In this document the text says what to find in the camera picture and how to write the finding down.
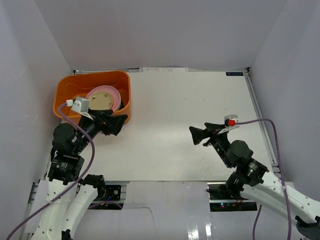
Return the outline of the beige floral small plate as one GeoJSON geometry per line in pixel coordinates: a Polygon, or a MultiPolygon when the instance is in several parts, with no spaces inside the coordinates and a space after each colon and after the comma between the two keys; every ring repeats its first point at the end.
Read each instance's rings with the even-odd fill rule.
{"type": "Polygon", "coordinates": [[[109,110],[112,108],[114,99],[109,92],[98,91],[88,97],[89,109],[91,110],[109,110]]]}

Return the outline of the pink round plate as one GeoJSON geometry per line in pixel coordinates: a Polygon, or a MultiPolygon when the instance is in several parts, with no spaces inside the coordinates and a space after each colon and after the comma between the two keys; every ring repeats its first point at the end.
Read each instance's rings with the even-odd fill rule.
{"type": "Polygon", "coordinates": [[[108,92],[112,95],[113,97],[113,105],[111,107],[110,110],[112,111],[117,111],[120,104],[121,104],[121,96],[120,96],[120,93],[119,91],[113,87],[113,86],[110,86],[110,85],[102,85],[102,86],[98,86],[96,88],[94,88],[93,90],[91,90],[87,95],[86,95],[86,99],[88,99],[88,97],[90,95],[92,95],[93,93],[96,93],[96,92],[108,92]]]}

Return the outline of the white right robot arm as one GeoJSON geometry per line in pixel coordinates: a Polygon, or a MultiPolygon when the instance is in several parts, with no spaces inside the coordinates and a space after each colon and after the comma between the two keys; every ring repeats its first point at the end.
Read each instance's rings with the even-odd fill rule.
{"type": "Polygon", "coordinates": [[[253,151],[243,140],[229,142],[228,133],[238,127],[235,119],[224,124],[205,124],[205,129],[189,127],[193,144],[212,146],[227,168],[234,168],[225,184],[207,192],[215,197],[240,198],[277,213],[295,226],[309,240],[320,238],[320,203],[291,186],[271,172],[264,164],[253,158],[253,151]]]}

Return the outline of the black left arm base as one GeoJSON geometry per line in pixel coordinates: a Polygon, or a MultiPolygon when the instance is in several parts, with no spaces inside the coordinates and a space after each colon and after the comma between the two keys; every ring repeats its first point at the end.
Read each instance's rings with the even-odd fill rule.
{"type": "Polygon", "coordinates": [[[98,195],[94,201],[119,201],[121,199],[121,185],[109,184],[97,187],[98,195]]]}

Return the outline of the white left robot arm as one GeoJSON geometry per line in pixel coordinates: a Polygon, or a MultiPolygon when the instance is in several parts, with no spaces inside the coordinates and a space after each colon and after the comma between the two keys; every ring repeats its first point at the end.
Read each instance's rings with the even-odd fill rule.
{"type": "Polygon", "coordinates": [[[118,135],[128,116],[112,110],[89,110],[78,124],[61,123],[53,131],[46,204],[33,240],[71,240],[86,210],[106,195],[103,175],[82,169],[82,151],[99,133],[118,135]]]}

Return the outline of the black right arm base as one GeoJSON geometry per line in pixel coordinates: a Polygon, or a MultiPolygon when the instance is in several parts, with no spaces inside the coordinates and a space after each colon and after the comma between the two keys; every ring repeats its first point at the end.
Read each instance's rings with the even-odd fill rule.
{"type": "Polygon", "coordinates": [[[257,211],[257,203],[246,198],[234,198],[226,192],[224,182],[211,182],[207,185],[209,207],[217,212],[252,212],[257,211]]]}

